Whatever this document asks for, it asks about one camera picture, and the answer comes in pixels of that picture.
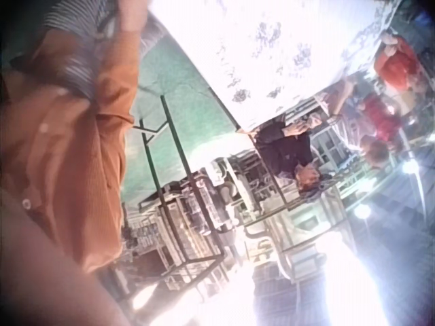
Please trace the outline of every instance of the button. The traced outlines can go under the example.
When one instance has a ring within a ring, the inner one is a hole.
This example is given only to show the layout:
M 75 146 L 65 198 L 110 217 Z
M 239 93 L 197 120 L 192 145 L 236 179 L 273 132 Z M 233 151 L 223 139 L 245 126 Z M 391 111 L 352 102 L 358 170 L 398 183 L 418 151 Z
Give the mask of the button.
M 47 133 L 47 131 L 48 131 L 48 124 L 41 124 L 40 126 L 39 126 L 39 132 L 41 132 L 41 133 L 43 133 L 43 134 L 46 134 Z
M 25 210 L 28 211 L 29 209 L 32 208 L 32 203 L 30 202 L 29 199 L 24 199 L 24 200 L 22 201 L 22 206 L 24 207 Z

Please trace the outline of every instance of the red shirt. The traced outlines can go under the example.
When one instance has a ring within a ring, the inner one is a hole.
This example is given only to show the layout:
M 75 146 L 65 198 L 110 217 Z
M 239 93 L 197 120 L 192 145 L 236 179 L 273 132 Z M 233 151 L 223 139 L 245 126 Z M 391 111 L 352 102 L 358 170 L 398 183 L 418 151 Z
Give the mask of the red shirt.
M 387 112 L 387 106 L 379 96 L 372 93 L 364 99 L 364 113 L 376 127 L 376 137 L 382 141 L 390 141 L 401 127 L 400 118 Z
M 407 90 L 407 77 L 418 72 L 419 62 L 413 49 L 403 37 L 397 37 L 397 39 L 397 52 L 393 56 L 387 56 L 382 51 L 375 61 L 375 71 L 395 89 Z

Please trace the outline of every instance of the orange shirt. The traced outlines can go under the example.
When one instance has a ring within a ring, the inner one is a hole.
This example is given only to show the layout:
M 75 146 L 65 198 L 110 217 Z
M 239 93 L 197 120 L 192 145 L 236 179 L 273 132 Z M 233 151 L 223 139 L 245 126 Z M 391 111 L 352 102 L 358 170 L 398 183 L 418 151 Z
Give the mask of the orange shirt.
M 403 37 L 397 39 L 397 52 L 393 56 L 387 56 L 382 51 L 375 61 L 375 71 L 395 89 L 407 90 L 407 77 L 417 73 L 419 63 L 413 49 Z
M 55 79 L 74 39 L 49 31 L 31 66 Z M 1 186 L 87 272 L 122 248 L 124 134 L 133 125 L 139 44 L 139 33 L 116 35 L 94 103 L 17 71 L 4 76 L 10 102 L 0 116 Z

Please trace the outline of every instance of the bright light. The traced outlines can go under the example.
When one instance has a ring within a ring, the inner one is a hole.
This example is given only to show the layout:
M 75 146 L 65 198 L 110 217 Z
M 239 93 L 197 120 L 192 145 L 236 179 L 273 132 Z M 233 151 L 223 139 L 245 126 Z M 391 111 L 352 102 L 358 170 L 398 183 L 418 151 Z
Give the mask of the bright light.
M 377 286 L 343 242 L 326 255 L 326 303 L 333 326 L 388 326 Z
M 375 186 L 377 179 L 371 178 L 371 179 L 364 179 L 360 182 L 358 191 L 359 192 L 371 192 L 373 190 L 373 187 Z
M 368 219 L 370 217 L 370 214 L 372 213 L 372 210 L 368 205 L 359 204 L 353 210 L 353 213 L 358 219 Z
M 133 309 L 138 310 L 142 308 L 144 305 L 146 305 L 146 303 L 151 298 L 156 288 L 157 288 L 157 284 L 153 284 L 140 291 L 133 299 Z
M 343 237 L 340 232 L 328 232 L 316 241 L 315 247 L 320 253 L 330 253 L 341 243 L 343 243 Z
M 223 291 L 198 309 L 200 325 L 256 326 L 253 273 L 254 267 L 245 262 Z
M 403 173 L 408 175 L 415 175 L 419 172 L 419 164 L 415 159 L 411 158 L 403 164 L 402 170 Z
M 387 107 L 387 110 L 388 110 L 389 114 L 391 114 L 391 115 L 394 114 L 394 107 L 392 107 L 391 105 L 389 105 L 389 106 Z
M 196 289 L 187 292 L 172 309 L 163 312 L 150 326 L 183 326 L 190 321 L 201 304 L 201 296 Z

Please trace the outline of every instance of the dark shirt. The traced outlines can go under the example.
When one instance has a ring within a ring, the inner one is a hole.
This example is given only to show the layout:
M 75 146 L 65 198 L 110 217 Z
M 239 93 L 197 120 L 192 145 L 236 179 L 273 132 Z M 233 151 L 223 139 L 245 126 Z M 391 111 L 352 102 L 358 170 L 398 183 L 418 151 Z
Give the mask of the dark shirt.
M 298 164 L 306 166 L 313 161 L 310 137 L 308 132 L 298 138 L 285 137 L 283 128 L 284 122 L 276 122 L 262 129 L 256 136 L 257 149 L 275 176 L 294 179 Z

